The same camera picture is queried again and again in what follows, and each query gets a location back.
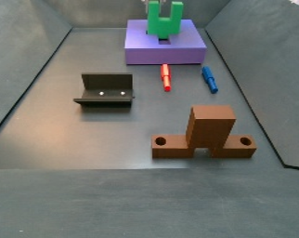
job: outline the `dark gray bracket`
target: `dark gray bracket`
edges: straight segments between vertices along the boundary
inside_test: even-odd
[[[82,106],[130,105],[133,99],[130,73],[82,73],[84,94],[74,102]]]

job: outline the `red peg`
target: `red peg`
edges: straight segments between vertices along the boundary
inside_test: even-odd
[[[165,92],[170,91],[170,69],[166,64],[161,66],[161,79],[164,81]]]

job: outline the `brown bracket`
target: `brown bracket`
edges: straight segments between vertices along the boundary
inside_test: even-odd
[[[236,116],[229,105],[192,106],[185,135],[153,135],[153,158],[192,158],[196,148],[208,148],[213,158],[250,158],[254,139],[230,135]]]

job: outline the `green object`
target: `green object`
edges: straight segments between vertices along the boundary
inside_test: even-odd
[[[149,1],[148,34],[157,34],[160,40],[166,40],[170,34],[180,33],[184,3],[172,2],[169,18],[160,18],[158,1]]]

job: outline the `screw hole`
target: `screw hole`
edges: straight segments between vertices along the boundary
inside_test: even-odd
[[[246,146],[249,146],[252,144],[252,141],[250,141],[249,138],[241,138],[240,142],[241,142],[242,145],[246,145]]]
[[[162,146],[162,145],[166,144],[166,140],[165,140],[165,138],[157,138],[157,139],[154,140],[154,143],[156,143],[157,145]]]

